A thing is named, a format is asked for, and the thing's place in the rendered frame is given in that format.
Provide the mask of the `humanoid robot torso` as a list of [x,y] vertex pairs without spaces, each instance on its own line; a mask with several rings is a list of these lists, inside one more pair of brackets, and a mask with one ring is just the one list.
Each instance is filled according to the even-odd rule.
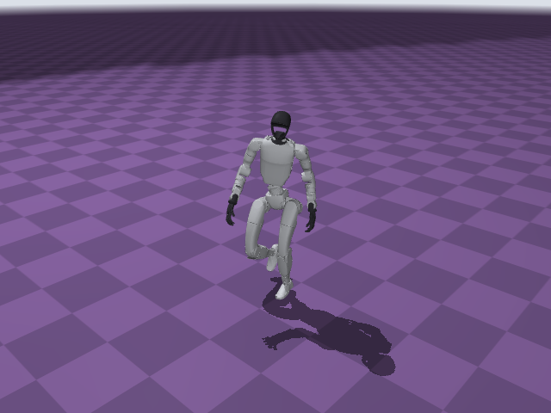
[[294,162],[294,144],[292,139],[283,139],[287,141],[284,145],[276,145],[271,139],[275,137],[268,136],[264,138],[260,148],[260,172],[263,182],[269,184],[269,191],[265,195],[268,208],[282,210],[286,204],[288,190],[282,188],[286,180],[290,177]]

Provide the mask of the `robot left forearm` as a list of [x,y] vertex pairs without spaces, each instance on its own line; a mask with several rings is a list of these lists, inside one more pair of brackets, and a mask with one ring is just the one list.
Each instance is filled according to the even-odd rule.
[[315,183],[315,177],[313,172],[311,172],[311,180],[312,182],[308,182],[307,184],[305,184],[307,208],[309,203],[313,203],[314,209],[315,209],[317,207],[316,192],[315,192],[316,183]]

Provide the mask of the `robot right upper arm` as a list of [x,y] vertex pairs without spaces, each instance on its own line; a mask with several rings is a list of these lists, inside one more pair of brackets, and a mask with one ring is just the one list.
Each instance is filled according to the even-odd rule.
[[240,170],[240,175],[248,177],[251,173],[251,164],[256,156],[256,151],[259,151],[261,148],[261,145],[263,143],[262,138],[254,138],[251,140],[250,144],[247,147],[247,150],[245,152],[242,168]]

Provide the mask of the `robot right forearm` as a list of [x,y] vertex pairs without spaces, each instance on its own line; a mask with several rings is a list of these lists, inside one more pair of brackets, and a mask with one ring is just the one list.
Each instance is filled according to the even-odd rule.
[[[243,189],[243,186],[244,186],[245,181],[246,181],[245,177],[244,177],[244,176],[241,176],[241,175],[239,174],[241,168],[242,168],[242,165],[241,165],[241,166],[239,167],[239,169],[238,169],[238,173],[237,173],[236,178],[235,178],[235,183],[233,184],[233,187],[232,187],[232,194],[230,195],[229,200],[232,199],[232,196],[233,196],[234,194],[237,194],[237,195],[238,195],[238,200],[239,200],[239,195],[241,194],[242,189]],[[238,200],[237,200],[237,201],[238,201]]]

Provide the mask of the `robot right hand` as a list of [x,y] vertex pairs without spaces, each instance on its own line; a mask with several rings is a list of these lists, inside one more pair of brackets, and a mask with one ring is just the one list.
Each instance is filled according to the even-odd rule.
[[229,224],[229,225],[233,225],[235,224],[234,222],[232,222],[232,219],[231,219],[231,215],[234,217],[235,214],[233,212],[233,208],[235,205],[237,205],[237,200],[238,200],[238,195],[237,194],[234,194],[232,196],[232,199],[229,200],[229,205],[228,205],[228,208],[227,208],[227,215],[226,215],[226,222]]

